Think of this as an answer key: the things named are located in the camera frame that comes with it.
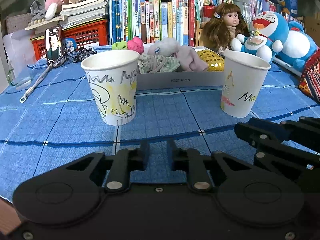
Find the model bicycle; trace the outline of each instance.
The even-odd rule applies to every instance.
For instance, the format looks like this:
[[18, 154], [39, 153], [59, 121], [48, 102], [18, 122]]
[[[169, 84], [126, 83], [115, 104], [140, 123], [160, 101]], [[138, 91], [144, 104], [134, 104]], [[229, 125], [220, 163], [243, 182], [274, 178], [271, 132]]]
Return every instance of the model bicycle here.
[[80, 48], [78, 51], [72, 51], [72, 52], [64, 52], [61, 57], [58, 57], [53, 62], [53, 67], [57, 68], [65, 64], [69, 58], [72, 58], [72, 63], [82, 62], [87, 57], [96, 54], [96, 51], [93, 51], [92, 49], [85, 49], [84, 47]]

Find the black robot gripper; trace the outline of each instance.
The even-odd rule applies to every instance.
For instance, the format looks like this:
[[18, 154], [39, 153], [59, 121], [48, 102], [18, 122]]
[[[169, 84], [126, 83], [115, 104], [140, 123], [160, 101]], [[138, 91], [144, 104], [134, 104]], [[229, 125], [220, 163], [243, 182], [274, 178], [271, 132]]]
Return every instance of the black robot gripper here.
[[317, 118], [238, 123], [235, 134], [256, 148], [253, 165], [169, 139], [170, 168], [186, 174], [180, 184], [130, 182], [130, 172], [150, 172], [146, 141], [88, 154], [18, 186], [13, 204], [24, 222], [9, 238], [319, 240], [320, 156], [284, 144], [318, 152], [319, 132]]

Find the pink ball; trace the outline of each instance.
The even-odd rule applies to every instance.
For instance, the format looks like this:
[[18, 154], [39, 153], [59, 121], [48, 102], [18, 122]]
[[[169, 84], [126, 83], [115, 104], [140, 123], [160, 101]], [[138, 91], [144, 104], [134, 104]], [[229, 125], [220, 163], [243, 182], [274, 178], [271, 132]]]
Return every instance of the pink ball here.
[[138, 52], [140, 55], [144, 52], [143, 41], [137, 36], [127, 42], [127, 48]]

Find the doll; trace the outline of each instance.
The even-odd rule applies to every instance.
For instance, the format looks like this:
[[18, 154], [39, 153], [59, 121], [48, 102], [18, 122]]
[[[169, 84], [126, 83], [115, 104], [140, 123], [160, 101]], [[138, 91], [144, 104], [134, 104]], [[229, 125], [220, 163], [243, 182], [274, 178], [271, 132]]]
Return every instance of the doll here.
[[237, 5], [222, 3], [214, 11], [202, 30], [202, 39], [204, 46], [223, 54], [239, 33], [247, 37], [250, 33]]

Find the gold sequin pillow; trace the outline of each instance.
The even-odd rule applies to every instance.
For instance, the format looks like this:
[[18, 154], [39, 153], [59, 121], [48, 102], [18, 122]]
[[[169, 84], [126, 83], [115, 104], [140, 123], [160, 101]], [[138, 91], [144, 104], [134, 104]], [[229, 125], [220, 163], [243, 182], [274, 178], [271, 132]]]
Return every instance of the gold sequin pillow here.
[[223, 71], [224, 69], [224, 58], [212, 50], [205, 49], [197, 51], [199, 57], [208, 63], [208, 71]]

